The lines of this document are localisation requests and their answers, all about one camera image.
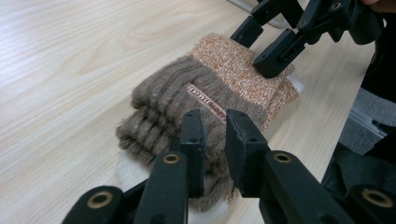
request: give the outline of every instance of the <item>stack of gloves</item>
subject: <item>stack of gloves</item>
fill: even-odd
[[[179,136],[183,115],[201,109],[208,149],[205,194],[189,201],[197,211],[207,211],[235,195],[224,153],[226,110],[247,113],[263,133],[279,109],[302,90],[292,64],[267,79],[252,66],[254,58],[253,51],[225,36],[205,36],[191,52],[133,90],[136,111],[117,129],[120,147],[150,167]]]

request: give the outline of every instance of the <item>screw hole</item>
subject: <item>screw hole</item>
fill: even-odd
[[[306,21],[300,21],[300,26],[306,26]]]
[[[92,209],[105,207],[113,200],[113,194],[108,190],[102,190],[93,194],[87,201],[87,205]]]
[[[361,196],[369,203],[375,204],[380,207],[390,208],[393,206],[393,201],[386,194],[374,190],[374,189],[364,189],[361,192]]]
[[[275,154],[274,159],[279,162],[291,162],[291,157],[282,153]]]
[[[341,7],[341,3],[336,3],[336,4],[332,5],[332,9],[333,10],[336,10],[336,9],[338,9],[340,7]]]
[[[175,155],[175,154],[170,154],[170,155],[163,157],[163,161],[168,164],[177,163],[178,160],[179,160],[179,157],[178,157],[178,155]]]

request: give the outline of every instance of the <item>wood grain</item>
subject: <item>wood grain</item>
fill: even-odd
[[[203,35],[231,35],[246,16],[212,0],[3,1],[0,223],[59,223],[88,189],[121,187],[115,129],[133,113],[131,90]],[[258,53],[281,32],[264,28]],[[271,124],[270,147],[321,179],[373,50],[348,34],[306,46],[294,62],[304,93]],[[132,166],[131,186],[147,177]],[[202,223],[262,223],[257,200],[230,209]]]

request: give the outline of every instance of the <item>brown label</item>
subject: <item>brown label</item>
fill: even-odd
[[[186,88],[189,95],[193,96],[199,101],[199,103],[207,107],[210,112],[218,117],[224,124],[227,122],[227,115],[225,113],[225,110],[221,108],[220,105],[210,99],[210,97],[208,97],[203,91],[198,89],[193,84],[189,83]]]

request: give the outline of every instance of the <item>brown knit glove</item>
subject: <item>brown knit glove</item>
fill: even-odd
[[[254,53],[221,35],[208,35],[190,54],[144,80],[133,91],[137,111],[117,129],[120,147],[146,164],[168,150],[180,133],[183,115],[201,109],[208,151],[205,195],[190,199],[199,211],[220,199],[232,198],[233,183],[224,154],[225,110],[247,113],[264,131],[277,111],[298,95],[286,79],[290,65],[278,77],[265,79],[252,66]]]

